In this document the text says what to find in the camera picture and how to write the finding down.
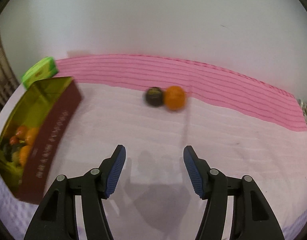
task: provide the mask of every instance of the green and yellow object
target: green and yellow object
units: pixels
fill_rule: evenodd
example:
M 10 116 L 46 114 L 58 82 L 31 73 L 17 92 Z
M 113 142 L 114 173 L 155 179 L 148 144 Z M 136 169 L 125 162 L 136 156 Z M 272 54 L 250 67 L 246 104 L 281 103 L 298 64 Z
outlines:
M 58 73 L 55 61 L 52 57 L 45 57 L 22 76 L 21 82 L 28 89 L 37 80 L 53 77 Z

